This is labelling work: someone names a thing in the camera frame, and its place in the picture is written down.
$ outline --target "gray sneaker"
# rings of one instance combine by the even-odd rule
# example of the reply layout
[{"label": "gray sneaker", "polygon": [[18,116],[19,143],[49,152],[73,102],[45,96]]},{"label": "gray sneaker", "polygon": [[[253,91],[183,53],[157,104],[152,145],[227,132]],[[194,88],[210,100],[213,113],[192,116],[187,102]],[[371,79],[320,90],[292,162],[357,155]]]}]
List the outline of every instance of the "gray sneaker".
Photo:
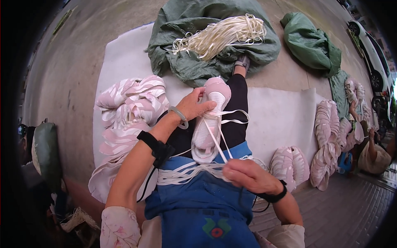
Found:
[{"label": "gray sneaker", "polygon": [[237,58],[236,62],[234,62],[233,72],[231,74],[232,75],[234,74],[234,68],[236,67],[236,65],[245,67],[245,70],[248,72],[249,64],[250,64],[249,57],[247,55],[240,55]]}]

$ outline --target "jade bangle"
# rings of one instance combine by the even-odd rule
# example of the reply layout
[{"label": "jade bangle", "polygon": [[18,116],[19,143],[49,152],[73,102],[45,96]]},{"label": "jade bangle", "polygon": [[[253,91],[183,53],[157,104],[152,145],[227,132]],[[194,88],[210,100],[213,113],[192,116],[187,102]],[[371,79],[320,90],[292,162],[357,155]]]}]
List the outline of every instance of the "jade bangle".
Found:
[{"label": "jade bangle", "polygon": [[187,122],[186,117],[182,114],[182,112],[180,112],[176,107],[171,106],[168,108],[168,112],[170,112],[170,110],[174,111],[183,121],[183,123],[185,125],[179,124],[178,127],[181,129],[187,129],[189,127],[189,123]]}]

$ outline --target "black wrist strap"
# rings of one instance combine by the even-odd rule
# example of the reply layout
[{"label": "black wrist strap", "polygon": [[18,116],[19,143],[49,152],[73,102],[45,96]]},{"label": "black wrist strap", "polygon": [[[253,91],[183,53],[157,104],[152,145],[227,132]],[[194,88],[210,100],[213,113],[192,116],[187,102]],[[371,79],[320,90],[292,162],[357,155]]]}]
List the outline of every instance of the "black wrist strap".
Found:
[{"label": "black wrist strap", "polygon": [[284,182],[283,180],[280,180],[280,182],[283,184],[284,189],[283,189],[283,192],[281,192],[278,195],[266,194],[266,193],[253,193],[253,194],[260,198],[265,199],[269,203],[276,203],[279,200],[281,200],[283,197],[285,197],[285,195],[287,194],[287,187],[286,187],[287,183]]},{"label": "black wrist strap", "polygon": [[141,131],[137,139],[145,142],[152,149],[152,156],[156,158],[153,162],[153,166],[157,169],[161,168],[175,152],[174,147],[156,140],[153,135],[145,131]]}]

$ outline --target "floral sleeve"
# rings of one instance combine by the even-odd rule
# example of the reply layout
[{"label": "floral sleeve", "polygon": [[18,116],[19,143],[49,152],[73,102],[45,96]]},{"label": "floral sleeve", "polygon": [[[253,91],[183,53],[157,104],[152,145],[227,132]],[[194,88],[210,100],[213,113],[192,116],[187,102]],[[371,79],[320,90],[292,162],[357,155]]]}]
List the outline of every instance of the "floral sleeve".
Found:
[{"label": "floral sleeve", "polygon": [[140,238],[134,211],[119,206],[102,211],[101,247],[137,247]]}]

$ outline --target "concrete floor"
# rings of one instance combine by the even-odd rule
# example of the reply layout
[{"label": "concrete floor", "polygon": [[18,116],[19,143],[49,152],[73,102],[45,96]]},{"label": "concrete floor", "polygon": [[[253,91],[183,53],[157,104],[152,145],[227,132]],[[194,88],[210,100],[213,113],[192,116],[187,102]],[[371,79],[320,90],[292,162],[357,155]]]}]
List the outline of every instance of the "concrete floor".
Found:
[{"label": "concrete floor", "polygon": [[[249,87],[300,91],[316,88],[332,99],[327,78],[292,56],[283,39],[280,19],[289,12],[305,13],[342,50],[341,68],[373,94],[364,61],[346,33],[350,14],[336,0],[258,0],[282,42],[276,61],[247,79]],[[41,40],[27,77],[23,123],[39,125],[44,118],[58,126],[60,159],[65,182],[76,205],[100,221],[103,204],[90,198],[87,184],[94,170],[93,107],[105,46],[118,35],[152,22],[167,0],[71,0],[50,24]],[[52,32],[62,15],[73,9],[56,35]]]},{"label": "concrete floor", "polygon": [[[311,188],[294,194],[303,217],[306,247],[365,247],[379,228],[394,194],[394,190],[362,178],[348,179],[340,174],[332,175],[326,191]],[[256,204],[254,210],[266,206],[264,201]],[[266,237],[280,224],[270,206],[264,213],[254,213],[249,227]]]}]

